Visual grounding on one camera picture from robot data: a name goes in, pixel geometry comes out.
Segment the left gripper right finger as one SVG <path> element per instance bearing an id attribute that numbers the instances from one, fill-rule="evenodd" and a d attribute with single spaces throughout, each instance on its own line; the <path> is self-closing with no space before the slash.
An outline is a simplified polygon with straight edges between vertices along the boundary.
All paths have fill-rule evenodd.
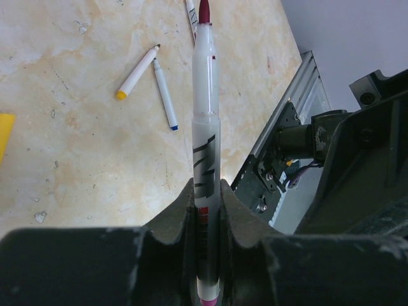
<path id="1" fill-rule="evenodd" d="M 221 180 L 221 305 L 274 305 L 264 239 L 276 232 Z"/>

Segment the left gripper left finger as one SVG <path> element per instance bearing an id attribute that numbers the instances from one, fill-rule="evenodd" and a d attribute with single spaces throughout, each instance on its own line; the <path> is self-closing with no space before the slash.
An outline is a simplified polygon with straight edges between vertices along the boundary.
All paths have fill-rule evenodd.
<path id="1" fill-rule="evenodd" d="M 137 305 L 192 305 L 195 288 L 193 180 L 143 228 Z"/>

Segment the magenta marker pen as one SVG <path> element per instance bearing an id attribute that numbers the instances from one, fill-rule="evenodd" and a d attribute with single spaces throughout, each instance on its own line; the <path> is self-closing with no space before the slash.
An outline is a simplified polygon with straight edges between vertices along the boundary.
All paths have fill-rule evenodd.
<path id="1" fill-rule="evenodd" d="M 202 305 L 215 305 L 220 292 L 221 120 L 219 65 L 208 1 L 200 1 L 193 52 L 192 145 L 196 287 Z"/>

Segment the white pen yellow end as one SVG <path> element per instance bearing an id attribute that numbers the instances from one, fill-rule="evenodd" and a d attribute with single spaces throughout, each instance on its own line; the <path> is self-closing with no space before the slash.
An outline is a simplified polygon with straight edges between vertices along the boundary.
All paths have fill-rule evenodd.
<path id="1" fill-rule="evenodd" d="M 124 81 L 121 85 L 120 89 L 116 93 L 116 98 L 118 100 L 126 99 L 130 92 L 133 90 L 141 76 L 144 74 L 146 69 L 152 63 L 152 61 L 156 58 L 156 55 L 160 49 L 161 45 L 157 44 L 153 48 L 151 48 L 140 60 L 140 62 L 135 66 L 134 70 L 130 73 L 128 78 Z"/>

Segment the yellow pen cap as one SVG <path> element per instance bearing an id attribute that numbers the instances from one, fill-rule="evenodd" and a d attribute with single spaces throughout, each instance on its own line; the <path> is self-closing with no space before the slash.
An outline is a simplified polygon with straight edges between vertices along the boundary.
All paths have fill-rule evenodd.
<path id="1" fill-rule="evenodd" d="M 14 114 L 2 113 L 0 115 L 0 163 L 2 163 L 14 122 Z"/>

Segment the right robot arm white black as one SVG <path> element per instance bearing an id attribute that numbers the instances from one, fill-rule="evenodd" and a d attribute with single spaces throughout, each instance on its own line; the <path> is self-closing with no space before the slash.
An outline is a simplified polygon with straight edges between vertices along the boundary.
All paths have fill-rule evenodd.
<path id="1" fill-rule="evenodd" d="M 274 222 L 307 170 L 321 171 L 299 234 L 407 236 L 407 72 L 374 71 L 351 84 L 360 109 L 302 123 L 281 102 L 232 183 L 238 199 Z"/>

